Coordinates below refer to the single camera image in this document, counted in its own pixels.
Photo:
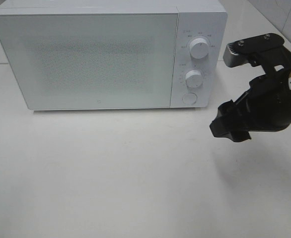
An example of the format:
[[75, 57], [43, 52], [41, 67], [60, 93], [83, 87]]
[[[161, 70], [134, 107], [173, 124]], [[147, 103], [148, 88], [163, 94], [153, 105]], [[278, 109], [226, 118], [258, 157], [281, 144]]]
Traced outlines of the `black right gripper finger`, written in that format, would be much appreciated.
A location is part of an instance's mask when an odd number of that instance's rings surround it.
[[243, 142], [251, 139], [240, 119], [215, 118], [210, 124], [210, 130], [215, 138], [227, 138], [232, 142]]
[[232, 119], [237, 116], [237, 104], [233, 101], [227, 101], [222, 103], [218, 107], [218, 112], [216, 118], [227, 118]]

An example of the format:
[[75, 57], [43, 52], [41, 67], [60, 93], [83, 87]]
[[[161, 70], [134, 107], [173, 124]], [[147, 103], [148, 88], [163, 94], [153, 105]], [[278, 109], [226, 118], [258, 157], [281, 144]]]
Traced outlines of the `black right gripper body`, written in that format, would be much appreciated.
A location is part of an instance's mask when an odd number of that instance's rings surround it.
[[291, 124], [291, 71], [261, 75], [235, 101], [246, 131], [280, 131]]

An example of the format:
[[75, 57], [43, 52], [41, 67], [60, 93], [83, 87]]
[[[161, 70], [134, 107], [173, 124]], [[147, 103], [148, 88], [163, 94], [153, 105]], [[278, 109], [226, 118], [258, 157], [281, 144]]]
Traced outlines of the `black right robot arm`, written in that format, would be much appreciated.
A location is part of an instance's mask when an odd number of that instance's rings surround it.
[[237, 100], [218, 107], [210, 124], [216, 138], [242, 142], [251, 138], [250, 132], [277, 132], [291, 124], [291, 53], [279, 48], [247, 54], [246, 59], [265, 73], [251, 80]]

